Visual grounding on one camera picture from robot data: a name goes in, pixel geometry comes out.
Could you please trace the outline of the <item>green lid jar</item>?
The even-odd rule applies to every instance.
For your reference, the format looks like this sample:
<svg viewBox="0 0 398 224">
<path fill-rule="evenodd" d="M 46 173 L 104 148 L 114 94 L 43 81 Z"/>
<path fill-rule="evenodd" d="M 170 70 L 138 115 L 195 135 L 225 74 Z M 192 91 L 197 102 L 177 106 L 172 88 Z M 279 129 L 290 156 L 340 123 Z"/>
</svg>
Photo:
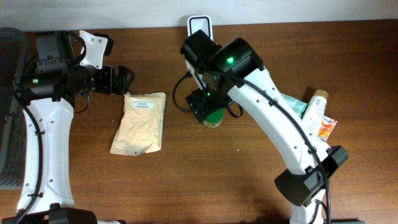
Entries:
<svg viewBox="0 0 398 224">
<path fill-rule="evenodd" d="M 208 115 L 203 121 L 203 124 L 207 128 L 217 128 L 221 125 L 224 116 L 224 109 L 219 109 L 214 111 L 212 114 Z"/>
</svg>

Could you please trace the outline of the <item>beige grain pouch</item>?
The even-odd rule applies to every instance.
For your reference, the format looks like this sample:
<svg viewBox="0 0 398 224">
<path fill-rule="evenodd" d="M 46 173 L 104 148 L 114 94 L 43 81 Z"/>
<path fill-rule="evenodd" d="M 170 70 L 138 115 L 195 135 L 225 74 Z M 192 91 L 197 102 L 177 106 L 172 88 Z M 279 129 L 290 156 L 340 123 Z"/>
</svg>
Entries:
<svg viewBox="0 0 398 224">
<path fill-rule="evenodd" d="M 138 156 L 162 147 L 165 93 L 124 95 L 124 115 L 113 139 L 110 153 Z"/>
</svg>

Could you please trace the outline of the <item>teal snack packet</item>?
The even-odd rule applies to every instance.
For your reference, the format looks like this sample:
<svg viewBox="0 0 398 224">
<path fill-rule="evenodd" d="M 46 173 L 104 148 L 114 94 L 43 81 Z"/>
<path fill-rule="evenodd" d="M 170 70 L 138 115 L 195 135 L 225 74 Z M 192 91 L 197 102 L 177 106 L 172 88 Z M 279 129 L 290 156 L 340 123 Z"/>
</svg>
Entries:
<svg viewBox="0 0 398 224">
<path fill-rule="evenodd" d="M 295 114 L 302 119 L 303 114 L 305 110 L 307 109 L 308 104 L 300 101 L 292 96 L 286 95 L 286 94 L 281 94 L 284 100 L 287 102 L 287 104 L 293 109 Z"/>
</svg>

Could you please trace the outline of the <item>white tube gold cap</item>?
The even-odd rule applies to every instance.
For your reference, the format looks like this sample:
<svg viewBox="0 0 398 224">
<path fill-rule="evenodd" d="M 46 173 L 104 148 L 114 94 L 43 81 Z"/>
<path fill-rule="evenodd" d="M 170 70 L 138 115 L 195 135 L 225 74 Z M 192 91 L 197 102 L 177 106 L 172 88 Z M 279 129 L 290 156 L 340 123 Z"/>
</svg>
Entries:
<svg viewBox="0 0 398 224">
<path fill-rule="evenodd" d="M 314 136 L 318 135 L 322 126 L 327 99 L 328 93 L 325 90 L 316 90 L 303 114 L 302 121 Z"/>
</svg>

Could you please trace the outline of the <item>orange tissue pack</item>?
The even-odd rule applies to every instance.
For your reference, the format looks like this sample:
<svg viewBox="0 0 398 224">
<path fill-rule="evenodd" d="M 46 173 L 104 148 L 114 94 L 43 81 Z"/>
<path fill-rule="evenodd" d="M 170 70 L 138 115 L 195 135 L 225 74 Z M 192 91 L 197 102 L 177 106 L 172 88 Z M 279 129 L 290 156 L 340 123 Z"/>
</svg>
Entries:
<svg viewBox="0 0 398 224">
<path fill-rule="evenodd" d="M 320 139 L 327 141 L 328 138 L 330 137 L 330 135 L 332 134 L 335 126 L 337 125 L 337 123 L 338 123 L 337 120 L 335 120 L 333 118 L 329 118 L 327 116 L 324 116 L 322 119 L 320 129 L 318 130 L 317 136 Z"/>
</svg>

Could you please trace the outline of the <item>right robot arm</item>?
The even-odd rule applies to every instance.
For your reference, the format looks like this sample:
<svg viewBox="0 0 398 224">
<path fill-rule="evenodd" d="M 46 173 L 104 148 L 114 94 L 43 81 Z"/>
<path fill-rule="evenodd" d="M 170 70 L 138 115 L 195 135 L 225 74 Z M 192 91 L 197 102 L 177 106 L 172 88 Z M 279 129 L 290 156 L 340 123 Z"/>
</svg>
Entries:
<svg viewBox="0 0 398 224">
<path fill-rule="evenodd" d="M 202 30 L 180 48 L 198 89 L 186 97 L 199 122 L 237 103 L 248 112 L 282 156 L 286 170 L 274 180 L 291 203 L 291 223 L 331 223 L 330 178 L 348 159 L 309 130 L 283 99 L 264 62 L 242 38 L 225 46 Z"/>
</svg>

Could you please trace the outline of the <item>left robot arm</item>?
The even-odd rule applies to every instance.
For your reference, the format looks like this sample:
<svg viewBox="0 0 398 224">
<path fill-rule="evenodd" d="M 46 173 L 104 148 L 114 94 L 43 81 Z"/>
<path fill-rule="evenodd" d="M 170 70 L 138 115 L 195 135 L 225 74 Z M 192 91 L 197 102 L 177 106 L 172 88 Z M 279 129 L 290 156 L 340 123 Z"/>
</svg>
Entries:
<svg viewBox="0 0 398 224">
<path fill-rule="evenodd" d="M 55 30 L 35 36 L 29 53 L 23 31 L 1 29 L 1 188 L 20 189 L 4 223 L 92 223 L 78 209 L 69 178 L 69 135 L 76 96 L 124 95 L 130 69 L 103 64 L 114 41 L 106 34 Z"/>
</svg>

